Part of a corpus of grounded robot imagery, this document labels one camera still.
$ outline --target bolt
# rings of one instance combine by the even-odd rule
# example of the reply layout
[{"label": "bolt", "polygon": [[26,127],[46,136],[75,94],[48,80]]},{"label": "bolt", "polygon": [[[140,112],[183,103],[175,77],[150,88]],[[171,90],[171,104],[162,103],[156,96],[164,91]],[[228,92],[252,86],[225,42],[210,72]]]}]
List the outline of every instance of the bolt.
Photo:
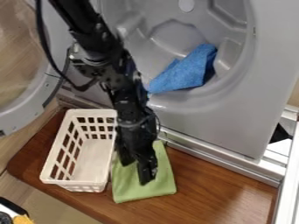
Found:
[{"label": "bolt", "polygon": [[102,39],[103,41],[106,41],[107,38],[108,38],[108,34],[107,34],[106,32],[104,32],[104,33],[101,35],[101,39]]}]

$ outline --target cable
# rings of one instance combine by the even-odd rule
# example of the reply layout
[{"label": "cable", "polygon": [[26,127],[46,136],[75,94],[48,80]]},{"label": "cable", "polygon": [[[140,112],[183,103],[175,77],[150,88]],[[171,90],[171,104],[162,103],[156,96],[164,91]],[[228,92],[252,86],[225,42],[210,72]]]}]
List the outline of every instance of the cable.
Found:
[{"label": "cable", "polygon": [[49,49],[49,46],[47,44],[46,37],[45,37],[45,27],[44,27],[44,21],[43,21],[41,0],[36,0],[36,23],[37,23],[40,44],[45,52],[45,56],[48,58],[49,63],[52,66],[52,68],[55,70],[55,72],[58,73],[67,82],[69,82],[73,88],[75,88],[81,92],[84,92],[84,91],[88,90],[91,86],[93,86],[98,81],[97,77],[94,77],[92,80],[90,80],[88,83],[86,83],[82,86],[77,86],[57,67],[57,65],[51,55],[51,51]]}]

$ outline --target green towel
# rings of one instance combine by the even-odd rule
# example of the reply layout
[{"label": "green towel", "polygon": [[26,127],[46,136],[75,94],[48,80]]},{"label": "green towel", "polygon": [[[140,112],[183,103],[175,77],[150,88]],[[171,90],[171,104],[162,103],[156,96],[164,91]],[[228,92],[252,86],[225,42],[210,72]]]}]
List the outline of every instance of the green towel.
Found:
[{"label": "green towel", "polygon": [[158,162],[156,178],[146,185],[139,184],[136,162],[123,167],[119,158],[112,168],[112,193],[115,203],[141,200],[177,192],[170,161],[161,141],[153,143]]}]

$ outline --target wooden surface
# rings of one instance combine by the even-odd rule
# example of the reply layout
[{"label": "wooden surface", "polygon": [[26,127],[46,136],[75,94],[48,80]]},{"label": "wooden surface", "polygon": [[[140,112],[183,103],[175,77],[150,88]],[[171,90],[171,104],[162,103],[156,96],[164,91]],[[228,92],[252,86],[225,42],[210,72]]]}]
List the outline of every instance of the wooden surface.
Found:
[{"label": "wooden surface", "polygon": [[38,176],[63,116],[53,117],[9,162],[10,174],[104,223],[270,223],[276,189],[170,148],[177,182],[171,196],[117,205],[110,184],[102,193],[42,184]]}]

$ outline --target blue cloth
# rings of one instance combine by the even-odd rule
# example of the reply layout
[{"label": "blue cloth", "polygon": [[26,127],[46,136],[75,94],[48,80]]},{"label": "blue cloth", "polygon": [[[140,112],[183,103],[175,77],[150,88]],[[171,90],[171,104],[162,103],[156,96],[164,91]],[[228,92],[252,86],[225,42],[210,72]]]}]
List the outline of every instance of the blue cloth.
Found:
[{"label": "blue cloth", "polygon": [[162,92],[200,87],[205,84],[207,73],[211,74],[212,63],[217,49],[214,45],[203,44],[181,61],[173,60],[170,65],[149,83],[149,92]]}]

